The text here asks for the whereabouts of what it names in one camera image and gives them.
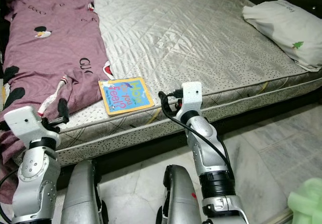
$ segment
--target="white tile floor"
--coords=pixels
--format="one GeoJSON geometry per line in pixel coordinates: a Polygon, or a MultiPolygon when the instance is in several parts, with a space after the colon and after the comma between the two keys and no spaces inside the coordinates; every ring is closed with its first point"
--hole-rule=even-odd
{"type": "MultiPolygon", "coordinates": [[[[287,208],[287,196],[311,177],[322,178],[322,106],[308,105],[247,126],[224,137],[250,223],[263,223],[287,208]]],[[[200,185],[188,147],[103,176],[102,198],[111,224],[155,223],[164,193],[166,166],[184,166],[200,185]]],[[[59,223],[65,190],[59,192],[53,223],[59,223]]]]}

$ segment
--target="children's book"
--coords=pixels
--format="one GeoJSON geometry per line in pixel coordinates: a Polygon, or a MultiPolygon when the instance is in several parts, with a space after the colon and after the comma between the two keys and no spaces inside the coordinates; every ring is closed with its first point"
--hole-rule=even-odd
{"type": "Polygon", "coordinates": [[[99,81],[108,115],[132,112],[154,106],[141,77],[99,81]]]}

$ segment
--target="pillow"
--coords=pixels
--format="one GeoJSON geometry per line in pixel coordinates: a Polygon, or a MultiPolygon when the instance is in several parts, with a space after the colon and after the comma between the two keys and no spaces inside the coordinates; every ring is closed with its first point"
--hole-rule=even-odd
{"type": "Polygon", "coordinates": [[[284,0],[245,6],[244,19],[308,71],[322,68],[322,20],[284,0]]]}

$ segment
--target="bed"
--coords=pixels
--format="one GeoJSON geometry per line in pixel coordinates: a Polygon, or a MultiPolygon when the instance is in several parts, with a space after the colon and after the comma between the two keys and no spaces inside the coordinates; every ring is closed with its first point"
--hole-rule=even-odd
{"type": "Polygon", "coordinates": [[[92,10],[99,18],[113,76],[143,77],[155,106],[109,117],[98,101],[75,112],[68,124],[60,126],[60,164],[182,131],[161,113],[157,97],[158,91],[179,88],[182,82],[202,82],[202,112],[210,122],[320,88],[321,70],[305,71],[246,23],[241,16],[245,5],[252,4],[247,0],[94,0],[92,10]]]}

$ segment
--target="purple bed sheet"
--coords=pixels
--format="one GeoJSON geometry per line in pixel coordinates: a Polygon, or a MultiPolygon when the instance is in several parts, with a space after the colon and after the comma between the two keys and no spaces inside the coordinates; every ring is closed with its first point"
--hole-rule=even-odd
{"type": "MultiPolygon", "coordinates": [[[[52,94],[65,76],[56,100],[43,116],[58,116],[60,98],[68,101],[69,112],[101,99],[98,80],[108,79],[103,66],[108,61],[93,0],[15,0],[10,39],[4,62],[4,83],[11,86],[4,114],[26,105],[36,110],[52,94]]],[[[24,146],[11,131],[2,131],[1,174],[16,168],[11,157],[24,146]]],[[[17,180],[1,189],[0,201],[10,203],[17,180]]]]}

